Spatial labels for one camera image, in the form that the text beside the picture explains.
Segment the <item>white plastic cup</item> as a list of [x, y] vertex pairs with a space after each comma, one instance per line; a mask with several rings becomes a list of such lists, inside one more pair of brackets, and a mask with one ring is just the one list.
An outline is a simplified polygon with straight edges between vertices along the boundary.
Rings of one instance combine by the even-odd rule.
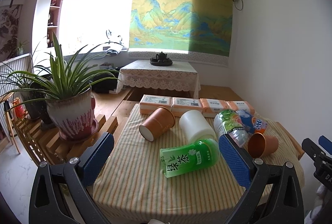
[[189, 144], [202, 139], [214, 140], [216, 138], [216, 134], [208, 121], [197, 110], [184, 113], [179, 120], [179, 126]]

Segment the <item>small orange cup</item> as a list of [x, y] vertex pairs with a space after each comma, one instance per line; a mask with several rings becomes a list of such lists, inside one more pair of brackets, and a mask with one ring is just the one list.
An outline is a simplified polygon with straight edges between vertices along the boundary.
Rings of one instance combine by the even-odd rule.
[[248, 141], [248, 153], [252, 158], [261, 158], [273, 154], [278, 149], [278, 138], [255, 133]]

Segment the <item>large orange paper cup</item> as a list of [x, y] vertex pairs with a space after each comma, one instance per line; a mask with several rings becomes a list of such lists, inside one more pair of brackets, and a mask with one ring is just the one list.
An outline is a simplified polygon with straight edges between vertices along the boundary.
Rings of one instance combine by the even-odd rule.
[[165, 107], [157, 109], [139, 126], [142, 137], [153, 142], [175, 125], [173, 113]]

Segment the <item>wooden slatted plant stand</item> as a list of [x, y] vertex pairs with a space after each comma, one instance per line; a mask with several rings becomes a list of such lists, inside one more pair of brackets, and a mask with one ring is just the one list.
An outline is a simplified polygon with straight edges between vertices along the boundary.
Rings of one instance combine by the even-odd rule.
[[72, 157], [80, 157], [89, 146], [93, 146], [99, 140], [103, 133], [113, 133], [118, 127], [118, 119], [115, 116], [106, 118], [100, 114], [97, 116], [97, 122], [99, 127], [91, 138], [72, 143], [62, 140], [57, 128], [43, 131], [40, 119], [35, 122], [27, 118], [11, 121], [25, 150], [36, 165], [42, 161], [60, 164]]

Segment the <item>blue orange soda bottle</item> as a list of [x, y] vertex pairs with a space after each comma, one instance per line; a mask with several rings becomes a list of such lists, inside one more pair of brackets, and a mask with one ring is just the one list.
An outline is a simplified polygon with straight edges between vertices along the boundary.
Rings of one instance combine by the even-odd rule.
[[245, 110], [238, 110], [236, 112], [242, 122], [243, 127], [249, 135], [253, 135], [255, 133], [263, 134], [268, 126], [268, 123], [256, 116], [251, 115]]

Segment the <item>grapefruit label clear bottle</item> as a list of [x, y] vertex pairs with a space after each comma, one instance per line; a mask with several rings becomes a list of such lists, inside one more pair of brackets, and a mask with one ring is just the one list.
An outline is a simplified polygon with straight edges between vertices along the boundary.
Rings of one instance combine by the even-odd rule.
[[249, 140], [249, 135], [239, 115], [232, 109], [225, 109], [218, 113], [214, 117], [213, 127], [218, 138], [224, 134], [229, 134], [239, 147], [243, 147]]

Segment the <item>green tea bottle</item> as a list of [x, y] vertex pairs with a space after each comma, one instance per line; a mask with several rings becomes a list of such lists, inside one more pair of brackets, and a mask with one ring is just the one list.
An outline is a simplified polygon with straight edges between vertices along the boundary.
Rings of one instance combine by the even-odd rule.
[[218, 143], [202, 139], [192, 144], [160, 149], [160, 164], [166, 178], [214, 166], [220, 158]]

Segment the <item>striped yellow tablecloth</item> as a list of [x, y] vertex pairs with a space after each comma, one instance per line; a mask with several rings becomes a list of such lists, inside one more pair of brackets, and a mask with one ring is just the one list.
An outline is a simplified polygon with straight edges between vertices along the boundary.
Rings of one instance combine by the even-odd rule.
[[167, 178], [162, 148], [181, 146], [186, 138], [174, 126], [154, 142], [144, 139], [146, 120], [135, 106], [93, 186], [93, 199], [112, 223], [222, 223], [244, 193], [223, 158], [207, 169]]

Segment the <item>dark potted plant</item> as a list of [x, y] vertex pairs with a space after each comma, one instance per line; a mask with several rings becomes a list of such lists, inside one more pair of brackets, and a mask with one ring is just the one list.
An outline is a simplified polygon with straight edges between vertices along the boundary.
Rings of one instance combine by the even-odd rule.
[[44, 99], [46, 97], [45, 93], [43, 92], [42, 86], [32, 80], [33, 75], [39, 75], [41, 71], [35, 70], [34, 53], [31, 53], [31, 56], [32, 70], [30, 72], [17, 71], [17, 73], [21, 73], [22, 75], [24, 75], [24, 78], [29, 81], [28, 86], [25, 88], [14, 89], [9, 92], [19, 94], [19, 96], [21, 97], [21, 101], [23, 102], [25, 108], [28, 110], [31, 120], [34, 121], [36, 119], [41, 119], [43, 127], [45, 127], [46, 129], [52, 128], [54, 127], [54, 123], [52, 122], [47, 111], [47, 105]]

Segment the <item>dark bag on floor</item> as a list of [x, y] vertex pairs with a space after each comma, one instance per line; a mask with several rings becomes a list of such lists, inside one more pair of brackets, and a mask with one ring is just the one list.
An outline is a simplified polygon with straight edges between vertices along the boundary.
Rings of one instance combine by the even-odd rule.
[[[97, 82], [98, 80], [104, 79], [106, 77], [111, 77], [111, 79]], [[118, 77], [119, 71], [117, 69], [109, 69], [107, 73], [101, 73], [95, 76], [91, 80], [92, 83], [95, 82], [95, 84], [92, 85], [92, 91], [97, 94], [109, 94], [111, 91], [115, 91], [117, 88]]]

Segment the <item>white radiator cover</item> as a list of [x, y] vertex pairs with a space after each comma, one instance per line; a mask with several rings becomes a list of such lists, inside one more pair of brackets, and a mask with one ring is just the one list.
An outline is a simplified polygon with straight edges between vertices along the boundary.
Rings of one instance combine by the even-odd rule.
[[17, 71], [30, 72], [32, 56], [30, 53], [1, 62], [1, 97], [11, 90], [25, 88], [29, 81]]

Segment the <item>low table lace cloth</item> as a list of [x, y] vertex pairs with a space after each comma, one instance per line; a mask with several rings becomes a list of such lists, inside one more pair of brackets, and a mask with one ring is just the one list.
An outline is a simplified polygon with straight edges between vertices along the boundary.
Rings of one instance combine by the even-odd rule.
[[154, 66], [145, 59], [136, 60], [119, 71], [116, 92], [124, 86], [161, 90], [190, 91], [199, 97], [198, 72], [188, 62], [174, 61], [171, 66]]

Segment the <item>black teapot set tray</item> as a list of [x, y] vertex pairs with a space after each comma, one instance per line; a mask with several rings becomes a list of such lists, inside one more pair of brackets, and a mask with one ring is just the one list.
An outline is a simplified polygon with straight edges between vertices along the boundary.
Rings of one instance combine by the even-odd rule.
[[155, 57], [150, 58], [150, 64], [153, 66], [171, 66], [173, 61], [167, 57], [167, 54], [160, 52]]

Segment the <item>white pink wall shelf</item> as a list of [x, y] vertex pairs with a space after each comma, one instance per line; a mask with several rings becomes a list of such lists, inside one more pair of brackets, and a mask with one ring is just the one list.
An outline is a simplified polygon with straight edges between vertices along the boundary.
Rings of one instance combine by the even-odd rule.
[[59, 22], [61, 13], [62, 0], [51, 0], [48, 24], [47, 24], [47, 47], [54, 47], [54, 35], [58, 37], [59, 34]]

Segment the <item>ink painting wall scroll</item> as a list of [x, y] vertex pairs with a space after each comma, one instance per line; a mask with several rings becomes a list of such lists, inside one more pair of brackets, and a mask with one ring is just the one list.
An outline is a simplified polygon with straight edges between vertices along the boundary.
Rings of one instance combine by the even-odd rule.
[[16, 57], [18, 21], [22, 5], [1, 7], [0, 16], [0, 56], [1, 62]]

